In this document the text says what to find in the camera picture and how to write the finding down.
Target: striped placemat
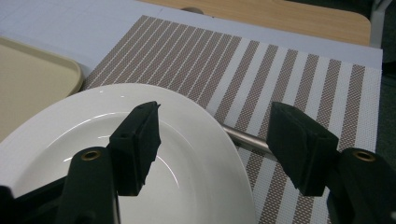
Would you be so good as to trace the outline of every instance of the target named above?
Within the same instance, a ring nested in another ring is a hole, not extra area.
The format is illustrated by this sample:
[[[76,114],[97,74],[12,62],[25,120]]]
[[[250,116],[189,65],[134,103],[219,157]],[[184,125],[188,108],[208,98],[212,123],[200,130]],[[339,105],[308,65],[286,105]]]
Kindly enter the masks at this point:
[[[269,105],[295,105],[340,138],[375,150],[380,71],[185,24],[141,17],[83,90],[123,82],[179,92],[221,123],[264,138]],[[302,197],[270,155],[238,149],[258,223],[326,223],[327,193]]]

